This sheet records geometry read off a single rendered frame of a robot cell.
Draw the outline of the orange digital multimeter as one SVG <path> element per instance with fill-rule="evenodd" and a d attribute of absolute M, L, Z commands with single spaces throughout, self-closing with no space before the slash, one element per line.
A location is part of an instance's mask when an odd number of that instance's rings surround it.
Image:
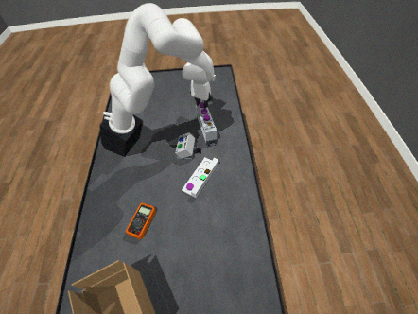
<path fill-rule="evenodd" d="M 155 212 L 156 211 L 153 206 L 141 203 L 126 230 L 126 233 L 129 236 L 142 239 Z"/>

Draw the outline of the white button panel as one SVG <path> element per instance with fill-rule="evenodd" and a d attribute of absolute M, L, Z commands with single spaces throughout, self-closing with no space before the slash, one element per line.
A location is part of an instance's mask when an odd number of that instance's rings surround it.
<path fill-rule="evenodd" d="M 196 153 L 201 153 L 201 149 L 195 147 L 196 140 L 193 135 L 189 132 L 179 136 L 176 154 L 177 159 L 193 160 L 194 150 Z"/>

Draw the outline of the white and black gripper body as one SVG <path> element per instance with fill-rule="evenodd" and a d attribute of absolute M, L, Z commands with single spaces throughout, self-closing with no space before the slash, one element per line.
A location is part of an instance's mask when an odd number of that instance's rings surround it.
<path fill-rule="evenodd" d="M 191 81 L 191 95 L 193 97 L 202 99 L 202 100 L 207 100 L 209 97 L 209 93 L 211 95 L 211 89 L 210 89 L 210 84 L 209 82 L 206 82 L 204 84 L 196 84 L 193 82 L 193 80 Z M 198 86 L 200 85 L 200 86 Z"/>

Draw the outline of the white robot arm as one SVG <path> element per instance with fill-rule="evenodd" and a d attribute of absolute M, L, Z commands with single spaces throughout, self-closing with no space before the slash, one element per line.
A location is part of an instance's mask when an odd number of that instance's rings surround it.
<path fill-rule="evenodd" d="M 117 133 L 133 130 L 133 115 L 147 107 L 154 89 L 154 78 L 143 64 L 148 37 L 159 53 L 188 62 L 183 68 L 184 79 L 194 80 L 196 84 L 216 79 L 213 62 L 203 51 L 203 39 L 189 20 L 180 18 L 172 25 L 157 5 L 147 3 L 138 7 L 126 24 L 117 64 L 119 74 L 110 82 L 112 112 L 103 112 L 109 116 L 104 119 L 109 120 L 110 128 Z"/>

